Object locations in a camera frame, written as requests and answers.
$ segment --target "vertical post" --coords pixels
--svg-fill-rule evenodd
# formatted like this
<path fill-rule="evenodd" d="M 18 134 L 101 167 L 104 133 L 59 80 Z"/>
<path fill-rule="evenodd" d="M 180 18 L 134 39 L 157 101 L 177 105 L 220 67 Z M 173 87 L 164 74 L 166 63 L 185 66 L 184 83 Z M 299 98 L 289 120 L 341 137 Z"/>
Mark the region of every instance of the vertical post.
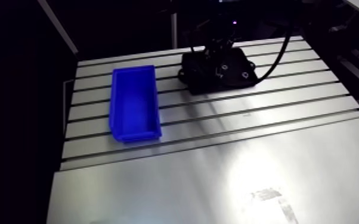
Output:
<path fill-rule="evenodd" d="M 71 51 L 76 55 L 78 53 L 78 49 L 76 48 L 75 44 L 72 42 L 71 38 L 68 36 L 66 30 L 64 30 L 63 26 L 61 25 L 60 21 L 55 16 L 53 10 L 50 8 L 49 4 L 46 0 L 38 0 L 39 4 L 41 5 L 42 9 L 45 11 L 47 17 L 51 20 L 54 27 L 57 29 L 58 33 L 64 39 L 68 47 Z"/>
<path fill-rule="evenodd" d="M 177 14 L 171 14 L 171 47 L 178 48 Z"/>

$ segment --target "screw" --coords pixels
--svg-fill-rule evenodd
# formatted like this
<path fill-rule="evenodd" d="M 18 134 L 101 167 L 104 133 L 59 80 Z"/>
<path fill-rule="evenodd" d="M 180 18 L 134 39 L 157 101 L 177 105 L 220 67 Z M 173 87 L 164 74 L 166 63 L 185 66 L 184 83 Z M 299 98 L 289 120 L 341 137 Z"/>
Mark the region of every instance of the screw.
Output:
<path fill-rule="evenodd" d="M 246 71 L 244 71 L 244 72 L 242 73 L 242 77 L 244 77 L 245 79 L 248 79 L 249 74 L 248 74 Z"/>

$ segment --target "black cable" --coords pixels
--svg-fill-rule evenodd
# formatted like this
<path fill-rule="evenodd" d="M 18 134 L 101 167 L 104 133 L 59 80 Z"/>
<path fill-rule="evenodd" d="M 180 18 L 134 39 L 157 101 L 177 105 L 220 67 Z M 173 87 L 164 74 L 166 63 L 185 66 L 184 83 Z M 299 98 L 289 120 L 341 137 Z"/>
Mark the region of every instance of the black cable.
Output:
<path fill-rule="evenodd" d="M 272 66 L 270 67 L 270 69 L 262 76 L 260 77 L 255 85 L 259 84 L 261 81 L 265 80 L 273 71 L 274 69 L 277 67 L 277 65 L 279 64 L 279 62 L 281 61 L 281 58 L 283 57 L 284 53 L 285 53 L 285 50 L 288 46 L 288 43 L 289 43 L 289 40 L 292 36 L 292 32 L 293 32 L 293 27 L 294 27 L 294 23 L 295 23 L 295 20 L 296 20 L 296 17 L 298 15 L 298 8 L 299 8 L 299 3 L 301 2 L 301 0 L 296 0 L 296 3 L 295 3 L 295 9 L 293 10 L 294 13 L 293 13 L 293 16 L 290 17 L 290 21 L 289 21 L 289 25 L 288 25 L 288 30 L 287 30 L 287 33 L 285 35 L 285 40 L 283 42 L 283 46 L 281 47 L 281 50 L 276 58 L 276 60 L 274 61 L 274 63 L 272 64 Z"/>

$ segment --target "plastic bin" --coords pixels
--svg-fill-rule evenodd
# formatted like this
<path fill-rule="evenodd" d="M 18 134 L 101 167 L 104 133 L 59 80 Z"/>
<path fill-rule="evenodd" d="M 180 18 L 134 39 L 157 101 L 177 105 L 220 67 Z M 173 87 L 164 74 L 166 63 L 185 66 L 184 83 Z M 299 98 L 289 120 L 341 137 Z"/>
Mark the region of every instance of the plastic bin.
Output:
<path fill-rule="evenodd" d="M 120 142 L 162 136 L 154 66 L 114 69 L 109 125 Z"/>

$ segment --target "aluminum table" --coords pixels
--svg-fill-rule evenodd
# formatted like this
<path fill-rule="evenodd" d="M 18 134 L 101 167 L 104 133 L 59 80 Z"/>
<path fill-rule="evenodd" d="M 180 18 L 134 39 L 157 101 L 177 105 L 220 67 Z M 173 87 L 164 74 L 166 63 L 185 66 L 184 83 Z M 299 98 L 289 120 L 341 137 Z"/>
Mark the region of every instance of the aluminum table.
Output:
<path fill-rule="evenodd" d="M 261 75 L 282 41 L 236 46 Z M 175 77 L 187 51 L 78 64 L 48 223 L 359 223 L 359 105 L 303 38 L 259 85 L 200 96 Z M 121 144 L 110 73 L 148 64 L 163 136 Z"/>

